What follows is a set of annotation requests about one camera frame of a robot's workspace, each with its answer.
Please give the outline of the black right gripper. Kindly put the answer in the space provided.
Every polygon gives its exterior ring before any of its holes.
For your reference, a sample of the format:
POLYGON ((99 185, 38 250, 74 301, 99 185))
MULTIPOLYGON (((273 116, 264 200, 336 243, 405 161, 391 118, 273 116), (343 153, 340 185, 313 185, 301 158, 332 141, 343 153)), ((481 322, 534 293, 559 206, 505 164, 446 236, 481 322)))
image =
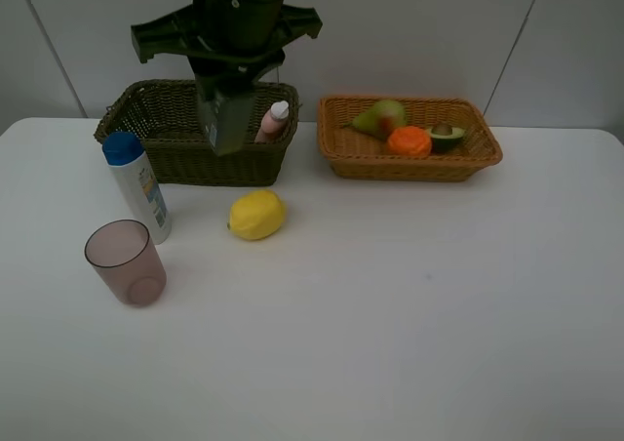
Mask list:
POLYGON ((193 9, 132 25, 133 47, 141 63, 159 54, 190 57, 197 77, 243 73, 259 78, 283 64, 284 46, 303 36, 317 39, 323 27, 314 8, 283 4, 284 0, 193 0, 193 9), (199 57, 198 41, 208 47, 205 57, 199 57))

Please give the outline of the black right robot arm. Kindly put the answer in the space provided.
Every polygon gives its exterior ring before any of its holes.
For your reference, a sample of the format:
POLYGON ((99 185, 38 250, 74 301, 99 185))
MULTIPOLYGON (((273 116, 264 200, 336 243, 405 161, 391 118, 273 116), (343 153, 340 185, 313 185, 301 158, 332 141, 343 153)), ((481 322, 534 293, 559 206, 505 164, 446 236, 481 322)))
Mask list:
POLYGON ((318 37, 323 22, 313 8, 285 0, 192 0, 161 18, 131 27, 140 62, 158 55, 186 57, 197 75, 248 74, 255 79, 279 66, 284 48, 318 37))

